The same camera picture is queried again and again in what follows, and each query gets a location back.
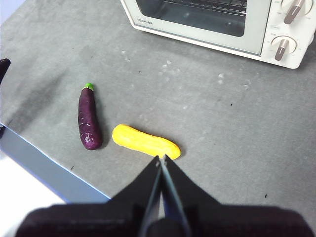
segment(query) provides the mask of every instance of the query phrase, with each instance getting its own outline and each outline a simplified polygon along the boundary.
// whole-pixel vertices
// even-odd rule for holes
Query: brand logo
[[[143,23],[147,23],[147,24],[153,25],[153,23],[151,21],[146,21],[146,20],[142,20],[142,19],[139,19],[139,18],[137,18],[137,20],[140,21],[140,22],[143,22]]]

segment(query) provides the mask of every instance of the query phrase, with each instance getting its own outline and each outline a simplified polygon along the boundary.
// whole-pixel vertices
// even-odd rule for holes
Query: eggplant stem
[[[86,84],[84,85],[84,88],[82,88],[81,90],[83,90],[83,89],[85,89],[85,88],[88,88],[88,89],[90,89],[90,90],[93,91],[93,85],[92,85],[91,83],[86,83]]]

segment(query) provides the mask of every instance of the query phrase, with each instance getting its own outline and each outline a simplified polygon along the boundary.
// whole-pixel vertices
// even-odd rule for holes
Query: yellow squash
[[[113,129],[112,138],[115,143],[132,150],[140,151],[153,157],[163,158],[168,155],[171,159],[177,159],[181,152],[173,142],[162,137],[155,137],[127,126],[119,124]]]

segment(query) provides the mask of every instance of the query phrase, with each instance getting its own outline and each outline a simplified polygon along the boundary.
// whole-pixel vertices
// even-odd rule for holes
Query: white toaster oven
[[[138,30],[298,68],[314,38],[316,0],[121,0]]]

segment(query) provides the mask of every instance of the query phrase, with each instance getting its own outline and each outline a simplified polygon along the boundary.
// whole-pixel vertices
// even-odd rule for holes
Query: purple eggplant
[[[87,83],[79,98],[78,125],[82,144],[88,150],[95,150],[102,145],[102,133],[99,127],[93,85]]]

